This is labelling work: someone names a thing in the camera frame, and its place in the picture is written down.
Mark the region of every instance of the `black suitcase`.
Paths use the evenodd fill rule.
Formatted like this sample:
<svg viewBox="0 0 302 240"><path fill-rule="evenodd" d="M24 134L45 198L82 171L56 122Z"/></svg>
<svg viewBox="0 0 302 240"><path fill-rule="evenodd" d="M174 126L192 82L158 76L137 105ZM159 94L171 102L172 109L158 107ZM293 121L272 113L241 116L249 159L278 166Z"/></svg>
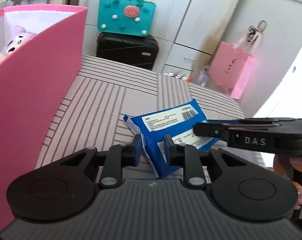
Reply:
<svg viewBox="0 0 302 240"><path fill-rule="evenodd" d="M152 70L158 54L158 43L149 35L101 33L97 40L97 57Z"/></svg>

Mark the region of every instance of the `pink box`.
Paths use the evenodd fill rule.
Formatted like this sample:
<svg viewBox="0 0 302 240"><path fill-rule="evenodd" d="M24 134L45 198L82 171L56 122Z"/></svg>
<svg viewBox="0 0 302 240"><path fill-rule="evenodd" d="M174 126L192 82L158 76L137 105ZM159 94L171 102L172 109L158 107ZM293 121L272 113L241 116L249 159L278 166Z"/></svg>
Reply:
<svg viewBox="0 0 302 240"><path fill-rule="evenodd" d="M221 92L240 99L249 81L254 57L225 42L221 42L211 63L210 77Z"/></svg>
<svg viewBox="0 0 302 240"><path fill-rule="evenodd" d="M16 25L37 35L0 63L0 230L14 217L9 184L34 169L43 139L81 67L87 8L21 5L0 10L0 51Z"/></svg>

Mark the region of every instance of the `teal handbag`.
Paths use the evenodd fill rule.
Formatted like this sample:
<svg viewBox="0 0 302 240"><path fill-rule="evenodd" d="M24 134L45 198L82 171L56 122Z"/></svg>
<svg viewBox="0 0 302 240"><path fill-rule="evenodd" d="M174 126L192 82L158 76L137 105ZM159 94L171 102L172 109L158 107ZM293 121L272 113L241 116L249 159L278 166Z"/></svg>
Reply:
<svg viewBox="0 0 302 240"><path fill-rule="evenodd" d="M155 3L144 0L100 0L98 30L108 33L148 36Z"/></svg>

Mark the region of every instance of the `white wardrobe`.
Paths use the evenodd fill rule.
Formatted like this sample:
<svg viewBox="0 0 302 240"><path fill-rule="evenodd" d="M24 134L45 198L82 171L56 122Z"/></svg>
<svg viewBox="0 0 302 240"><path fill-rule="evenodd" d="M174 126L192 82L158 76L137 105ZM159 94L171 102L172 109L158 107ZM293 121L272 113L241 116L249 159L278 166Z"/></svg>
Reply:
<svg viewBox="0 0 302 240"><path fill-rule="evenodd" d="M190 76L214 54L238 0L146 0L157 4L151 35L159 44L153 71ZM99 0L79 0L88 7L83 53L95 56Z"/></svg>

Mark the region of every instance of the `drawer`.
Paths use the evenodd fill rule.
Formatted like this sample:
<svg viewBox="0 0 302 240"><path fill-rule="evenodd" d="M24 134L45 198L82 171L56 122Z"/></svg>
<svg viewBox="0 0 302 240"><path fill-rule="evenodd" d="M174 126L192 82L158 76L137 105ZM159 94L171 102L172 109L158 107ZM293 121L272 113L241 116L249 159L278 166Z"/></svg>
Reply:
<svg viewBox="0 0 302 240"><path fill-rule="evenodd" d="M174 74L179 74L180 76L186 76L186 77L190 77L192 74L192 71L190 71L190 70L186 70L186 69L174 67L174 66L169 66L169 65L164 65L162 73L164 74L164 73L169 73L169 72L172 72Z"/></svg>
<svg viewBox="0 0 302 240"><path fill-rule="evenodd" d="M210 58L211 55L204 52L173 44L166 64L192 70L197 66L205 66Z"/></svg>

